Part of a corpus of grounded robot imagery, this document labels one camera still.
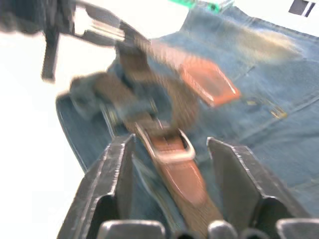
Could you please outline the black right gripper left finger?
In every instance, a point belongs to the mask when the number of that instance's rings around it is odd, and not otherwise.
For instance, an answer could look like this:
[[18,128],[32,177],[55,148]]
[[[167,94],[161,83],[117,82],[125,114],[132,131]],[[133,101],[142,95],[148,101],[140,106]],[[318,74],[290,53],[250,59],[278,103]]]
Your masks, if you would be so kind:
[[95,239],[100,225],[128,219],[133,193],[134,135],[117,136],[83,177],[59,239]]

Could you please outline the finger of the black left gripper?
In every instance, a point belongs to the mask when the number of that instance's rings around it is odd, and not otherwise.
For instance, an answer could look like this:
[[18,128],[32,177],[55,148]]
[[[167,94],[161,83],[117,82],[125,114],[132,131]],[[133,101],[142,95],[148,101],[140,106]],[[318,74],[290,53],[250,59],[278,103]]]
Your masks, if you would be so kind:
[[76,1],[74,35],[99,46],[137,48],[136,40],[148,41],[113,12],[84,1]]
[[45,31],[45,53],[41,78],[44,81],[55,81],[56,55],[59,42],[59,31],[56,28]]

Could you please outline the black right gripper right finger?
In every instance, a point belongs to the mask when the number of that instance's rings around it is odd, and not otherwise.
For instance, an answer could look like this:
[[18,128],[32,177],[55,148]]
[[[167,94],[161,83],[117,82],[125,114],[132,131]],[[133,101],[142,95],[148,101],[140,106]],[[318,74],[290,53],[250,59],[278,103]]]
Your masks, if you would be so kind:
[[271,239],[307,239],[309,213],[282,181],[246,146],[207,139],[227,221],[242,233],[255,229]]

